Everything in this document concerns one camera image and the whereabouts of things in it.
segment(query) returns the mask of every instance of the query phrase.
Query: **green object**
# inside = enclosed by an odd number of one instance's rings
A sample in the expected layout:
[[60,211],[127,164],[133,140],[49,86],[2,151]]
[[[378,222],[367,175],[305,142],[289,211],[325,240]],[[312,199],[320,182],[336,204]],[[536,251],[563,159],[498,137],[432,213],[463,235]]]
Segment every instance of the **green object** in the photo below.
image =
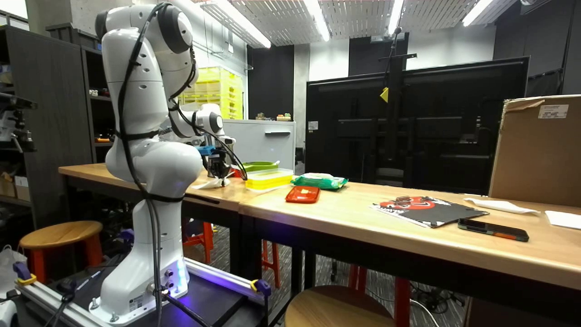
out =
[[340,191],[347,186],[347,179],[332,175],[300,175],[292,180],[294,186],[314,186],[325,191]]
[[278,169],[278,162],[245,162],[243,168],[247,171],[267,171],[267,169]]

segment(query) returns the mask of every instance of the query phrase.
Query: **ceiling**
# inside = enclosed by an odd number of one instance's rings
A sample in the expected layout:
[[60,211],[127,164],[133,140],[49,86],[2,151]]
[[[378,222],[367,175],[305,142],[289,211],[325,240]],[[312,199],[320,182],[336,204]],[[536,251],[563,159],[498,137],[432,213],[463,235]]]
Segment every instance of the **ceiling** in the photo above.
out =
[[[211,0],[194,0],[251,48],[260,44],[231,22]],[[331,40],[385,37],[394,0],[318,0]],[[459,28],[478,0],[405,0],[400,28],[403,31],[436,31]],[[490,26],[518,0],[494,0],[472,26]],[[303,0],[231,0],[274,46],[321,42]]]

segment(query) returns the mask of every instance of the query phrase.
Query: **ceiling light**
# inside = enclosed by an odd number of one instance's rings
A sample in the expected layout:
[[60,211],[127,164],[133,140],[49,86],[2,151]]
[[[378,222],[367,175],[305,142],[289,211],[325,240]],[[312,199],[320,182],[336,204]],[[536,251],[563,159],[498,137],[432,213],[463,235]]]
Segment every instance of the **ceiling light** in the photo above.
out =
[[213,0],[222,13],[233,19],[234,24],[238,24],[242,30],[245,30],[256,42],[260,42],[263,48],[271,48],[271,42],[265,35],[262,35],[251,20],[247,20],[229,0]]
[[394,35],[400,24],[403,0],[394,0],[392,15],[389,19],[387,35]]
[[329,30],[323,19],[323,11],[318,0],[303,0],[309,15],[314,19],[314,28],[321,35],[323,42],[329,42]]
[[474,20],[476,20],[476,17],[479,17],[489,6],[490,6],[490,2],[492,0],[479,0],[474,8],[472,8],[472,11],[461,20],[461,24],[467,28],[467,26],[470,26]]

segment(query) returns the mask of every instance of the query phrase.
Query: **floor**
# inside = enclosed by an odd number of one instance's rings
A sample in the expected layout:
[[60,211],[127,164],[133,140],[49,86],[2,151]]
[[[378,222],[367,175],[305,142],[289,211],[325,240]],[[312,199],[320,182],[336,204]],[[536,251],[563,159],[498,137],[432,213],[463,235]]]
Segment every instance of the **floor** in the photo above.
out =
[[[211,266],[218,269],[229,271],[229,231],[216,228],[214,235],[214,251]],[[187,249],[187,257],[200,260],[202,249]],[[271,320],[276,317],[276,313],[285,308],[285,304],[291,298],[291,249],[280,248],[280,262],[282,262],[282,289],[274,289],[274,278],[272,271],[263,271],[263,280],[271,282],[274,293],[271,298]],[[318,269],[316,269],[316,284],[318,286],[347,286],[349,280],[349,264],[338,262],[336,264],[336,278],[331,280],[334,260],[318,257]],[[392,288],[392,277],[369,271],[367,275],[367,295],[376,298],[380,304],[383,304],[390,313],[394,306],[394,288]],[[449,291],[434,289],[429,286],[412,284],[412,298],[418,300],[423,308],[430,308],[432,315],[427,315],[418,304],[410,309],[410,327],[461,327],[465,308],[463,308],[463,297],[452,295]]]

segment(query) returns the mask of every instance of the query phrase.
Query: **wooden table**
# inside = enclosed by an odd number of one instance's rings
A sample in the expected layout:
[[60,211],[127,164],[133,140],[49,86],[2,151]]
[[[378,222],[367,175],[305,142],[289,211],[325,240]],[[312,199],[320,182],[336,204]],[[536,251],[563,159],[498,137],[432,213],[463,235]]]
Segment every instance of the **wooden table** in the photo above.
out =
[[[122,197],[136,191],[104,166],[62,168],[67,186]],[[301,251],[307,251],[305,286],[314,284],[314,253],[438,286],[503,306],[581,326],[581,233],[552,228],[547,217],[490,211],[483,222],[525,229],[528,244],[459,231],[425,229],[380,213],[372,204],[398,197],[434,197],[467,204],[463,195],[349,184],[323,191],[318,204],[285,204],[289,188],[256,195],[240,184],[225,189],[191,188],[185,208],[194,217],[231,228],[231,271],[262,275],[262,238],[292,248],[292,289],[300,291]],[[539,211],[581,215],[579,208],[516,202]]]

